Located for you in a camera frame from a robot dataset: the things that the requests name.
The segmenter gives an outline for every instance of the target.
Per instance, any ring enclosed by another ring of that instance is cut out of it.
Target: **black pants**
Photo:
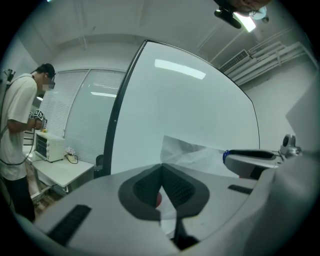
[[[35,210],[29,193],[27,176],[17,180],[4,178],[4,182],[13,202],[15,212],[32,222],[35,219]]]

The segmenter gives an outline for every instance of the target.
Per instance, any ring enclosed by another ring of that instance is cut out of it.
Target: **ceiling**
[[[255,20],[256,29],[242,32],[216,18],[217,8],[213,0],[51,0],[31,15],[19,36],[37,63],[48,62],[67,47],[88,48],[102,42],[140,44],[152,39],[219,67],[292,22],[282,6],[272,1],[267,6],[269,23]],[[227,50],[221,51],[233,39]]]

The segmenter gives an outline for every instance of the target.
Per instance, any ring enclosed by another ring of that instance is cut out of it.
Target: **black chair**
[[[99,178],[102,177],[102,166],[104,163],[104,155],[100,154],[95,159],[95,166],[93,167],[93,178]]]

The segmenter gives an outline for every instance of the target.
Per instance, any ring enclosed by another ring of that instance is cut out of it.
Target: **black cap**
[[[55,68],[50,63],[42,64],[41,67],[43,67],[45,72],[48,73],[49,78],[53,78],[55,76]]]

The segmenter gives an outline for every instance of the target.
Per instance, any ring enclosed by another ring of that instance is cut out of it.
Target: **air vent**
[[[239,66],[250,60],[249,54],[246,50],[242,50],[236,56],[227,61],[219,70],[228,75],[233,70],[237,69]]]

